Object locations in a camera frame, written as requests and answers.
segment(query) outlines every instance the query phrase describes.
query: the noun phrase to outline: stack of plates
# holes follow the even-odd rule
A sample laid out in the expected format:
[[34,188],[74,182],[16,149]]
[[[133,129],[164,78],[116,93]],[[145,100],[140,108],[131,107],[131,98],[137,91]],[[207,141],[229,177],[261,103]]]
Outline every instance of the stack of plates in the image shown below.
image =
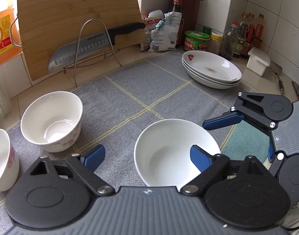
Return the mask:
[[213,53],[192,50],[182,56],[187,73],[197,82],[216,89],[228,89],[240,83],[242,73],[228,60]]

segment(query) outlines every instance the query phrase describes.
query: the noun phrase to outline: kitchen knife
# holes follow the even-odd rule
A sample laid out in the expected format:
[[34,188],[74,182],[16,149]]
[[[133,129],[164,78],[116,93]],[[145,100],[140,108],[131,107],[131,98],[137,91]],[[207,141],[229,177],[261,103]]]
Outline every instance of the kitchen knife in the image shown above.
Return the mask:
[[[112,45],[115,45],[115,36],[132,33],[138,29],[144,29],[145,24],[141,22],[129,23],[108,30]],[[52,73],[75,61],[75,52],[78,41],[74,41],[58,48],[50,58],[48,72]],[[80,40],[78,60],[86,58],[105,47],[110,46],[106,31],[102,31]]]

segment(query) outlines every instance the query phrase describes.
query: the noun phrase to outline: wooden cutting board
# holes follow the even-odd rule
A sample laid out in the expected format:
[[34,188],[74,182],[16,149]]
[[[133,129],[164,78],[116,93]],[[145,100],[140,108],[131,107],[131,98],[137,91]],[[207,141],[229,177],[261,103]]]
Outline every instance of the wooden cutting board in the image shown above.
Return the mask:
[[[78,39],[89,19],[102,20],[113,28],[143,22],[137,0],[17,0],[23,52],[33,81],[48,74],[52,54]],[[103,31],[99,22],[89,23],[82,37]],[[114,48],[125,48],[145,41],[143,29],[116,36]],[[109,51],[105,48],[100,53]]]

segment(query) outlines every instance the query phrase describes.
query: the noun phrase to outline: white plastic container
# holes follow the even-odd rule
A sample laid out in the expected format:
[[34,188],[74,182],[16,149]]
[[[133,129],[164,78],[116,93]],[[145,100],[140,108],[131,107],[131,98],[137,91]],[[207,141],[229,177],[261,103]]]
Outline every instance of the white plastic container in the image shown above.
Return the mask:
[[249,51],[249,60],[247,68],[262,76],[267,67],[270,67],[270,57],[258,48],[252,48]]

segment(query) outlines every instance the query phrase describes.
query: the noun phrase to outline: white bowl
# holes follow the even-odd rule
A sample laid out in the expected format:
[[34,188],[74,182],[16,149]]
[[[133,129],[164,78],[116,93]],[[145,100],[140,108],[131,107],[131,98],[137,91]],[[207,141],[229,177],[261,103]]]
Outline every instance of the white bowl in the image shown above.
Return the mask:
[[24,112],[22,135],[47,152],[71,147],[81,131],[83,105],[78,96],[58,91],[36,99]]
[[205,85],[205,86],[208,86],[208,87],[211,87],[211,88],[215,88],[215,89],[229,89],[229,88],[232,88],[232,87],[235,87],[237,86],[240,82],[238,82],[237,84],[235,85],[221,85],[219,83],[213,83],[213,82],[210,82],[208,80],[205,80],[199,76],[197,76],[195,74],[195,72],[193,72],[191,69],[189,69],[188,67],[186,67],[184,65],[184,68],[186,69],[186,72],[193,78],[195,79],[197,82]]
[[147,186],[177,186],[180,190],[201,173],[190,159],[194,144],[211,155],[220,153],[214,138],[197,124],[181,119],[151,124],[134,148],[139,176]]
[[19,174],[19,158],[8,133],[0,129],[0,191],[9,190]]
[[185,63],[195,72],[223,83],[239,81],[240,70],[221,56],[206,51],[192,50],[183,54]]
[[238,84],[240,83],[239,80],[236,81],[236,82],[231,82],[230,84],[228,84],[228,83],[218,82],[218,81],[212,80],[212,79],[210,79],[210,78],[208,78],[208,77],[203,76],[202,74],[199,74],[199,73],[193,71],[192,69],[190,69],[190,67],[188,67],[188,65],[185,63],[184,60],[182,60],[182,64],[184,65],[184,67],[185,67],[186,69],[188,69],[190,72],[192,72],[192,73],[195,74],[196,76],[199,76],[200,78],[202,78],[202,79],[204,79],[204,80],[207,80],[207,81],[210,81],[210,82],[212,82],[212,83],[216,83],[216,84],[224,85],[224,86],[236,86],[236,85],[238,85]]

